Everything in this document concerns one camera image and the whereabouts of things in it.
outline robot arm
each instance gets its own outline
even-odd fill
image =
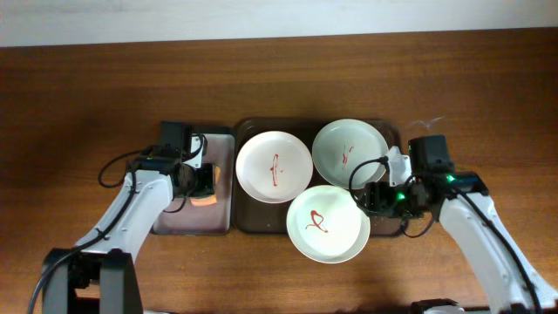
[[[490,196],[480,193],[468,195],[488,217],[495,228],[506,238],[519,257],[542,309],[555,309],[558,292],[553,289],[533,268],[502,224]],[[463,197],[445,199],[440,211],[439,222],[452,236],[473,268],[473,272],[487,294],[492,313],[501,313],[520,308],[533,309],[533,300],[527,291],[517,264],[500,239],[473,211]]]
[[[447,153],[443,136],[418,138],[410,141],[410,156],[402,155],[393,147],[383,162],[390,170],[389,182],[373,182],[365,188],[367,215],[388,215],[400,218],[419,218],[425,211],[439,221],[459,245],[466,260],[487,294],[492,313],[523,313],[535,308],[518,263],[534,286],[543,310],[558,305],[558,291],[553,289],[533,268],[502,224],[488,189],[473,173],[455,173]],[[489,228],[472,205],[462,195],[448,193],[440,185],[455,187],[464,192],[480,212],[500,232],[503,241]],[[441,307],[437,313],[447,313]]]
[[[119,219],[116,226],[109,232],[103,241],[84,249],[85,253],[108,253],[113,249],[120,249],[130,253],[135,262],[141,244],[146,240],[153,223],[173,200],[173,183],[170,175],[164,175],[153,170],[136,171],[136,192],[126,212]],[[114,220],[122,208],[132,188],[132,176],[127,174],[124,185],[111,207],[106,211],[101,220],[87,235],[81,238],[76,246],[94,239],[100,230]]]

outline red sauce stain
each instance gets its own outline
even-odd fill
[[[343,145],[343,169],[345,169],[345,166],[347,166],[347,161],[349,160],[349,153],[352,152],[352,150],[355,149],[355,147],[350,147],[349,153],[347,154],[345,154],[345,149],[347,149],[347,146]]]
[[[312,210],[312,211],[310,212],[310,216],[311,216],[312,221],[313,221],[314,223],[309,224],[309,225],[306,226],[306,228],[304,228],[304,229],[307,229],[308,227],[312,227],[312,226],[313,226],[313,227],[317,227],[318,229],[322,230],[324,233],[328,233],[328,230],[327,230],[324,226],[322,226],[322,222],[323,222],[323,216],[322,216],[322,215],[318,214],[315,210]],[[316,222],[316,216],[322,218],[322,220],[321,220],[320,222]]]
[[[277,167],[279,166],[279,155],[273,156],[273,163],[271,164],[271,173],[273,174],[273,186],[277,186]]]

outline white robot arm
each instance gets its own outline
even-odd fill
[[[126,212],[120,217],[118,223],[105,236],[103,241],[96,242],[91,247],[83,249],[86,253],[105,254],[113,249],[132,254],[135,262],[141,245],[146,240],[149,230],[173,200],[173,183],[170,175],[164,175],[153,170],[136,171],[136,192]],[[112,205],[87,235],[81,238],[76,246],[94,239],[100,230],[114,220],[122,208],[132,188],[132,176],[127,174],[124,185]]]
[[[429,144],[424,142],[415,145],[415,150],[422,150],[414,155],[413,163],[416,167],[428,168],[429,159],[434,161],[432,163],[434,165],[446,160],[451,163],[449,156],[444,154],[446,140],[443,137],[436,140],[440,140],[440,143],[443,141],[442,148],[439,147],[440,143],[436,143],[434,147],[428,147]],[[386,157],[386,164],[390,169],[389,184],[391,187],[402,186],[412,179],[411,159],[413,156],[402,155],[397,147],[393,147]],[[416,161],[416,159],[421,159],[423,163]],[[458,183],[457,175],[447,175],[446,177],[448,183],[452,183],[452,181]],[[501,234],[509,248],[493,232],[491,226],[481,219],[470,201]],[[452,236],[463,251],[466,260],[473,268],[475,276],[487,294],[492,313],[527,312],[527,310],[533,310],[537,307],[534,302],[540,304],[540,308],[543,310],[556,311],[558,291],[537,273],[515,244],[498,217],[492,198],[487,193],[484,195],[471,191],[471,193],[465,195],[457,194],[451,198],[443,197],[439,212],[432,214],[436,215],[433,219],[439,220],[444,230]],[[517,261],[514,260],[510,250],[513,251]],[[525,275],[534,287],[534,293],[537,296],[535,300],[529,293],[528,283],[524,280],[518,263],[524,269]],[[433,307],[426,312],[449,314],[455,311],[455,306],[443,305]]]
[[[502,224],[494,202],[490,196],[480,193],[468,197],[482,213],[490,219],[495,228],[506,238],[519,258],[534,286],[542,309],[555,309],[558,292],[553,289],[533,268]],[[529,295],[525,281],[521,277],[517,263],[494,232],[475,213],[471,205],[458,196],[444,200],[439,222],[452,236],[473,268],[473,272],[487,294],[492,313],[510,311],[519,304],[533,309],[533,299]]]

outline white ceramic bowl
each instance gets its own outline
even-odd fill
[[[317,186],[290,204],[287,231],[296,248],[320,263],[341,263],[356,256],[370,237],[370,219],[348,191]]]
[[[362,162],[386,155],[388,146],[377,129],[360,120],[341,119],[320,130],[312,144],[312,159],[317,172],[329,183],[349,188],[352,171]],[[378,181],[385,167],[371,163],[361,167],[353,178],[353,188],[364,188]]]
[[[258,201],[290,201],[304,191],[314,167],[308,148],[285,132],[261,133],[250,139],[236,157],[236,178]]]

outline black bracket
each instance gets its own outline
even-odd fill
[[[43,270],[69,249],[53,249]],[[99,298],[78,297],[76,289],[99,282]],[[54,270],[43,288],[44,314],[143,314],[132,255],[113,249],[107,254],[80,254]]]

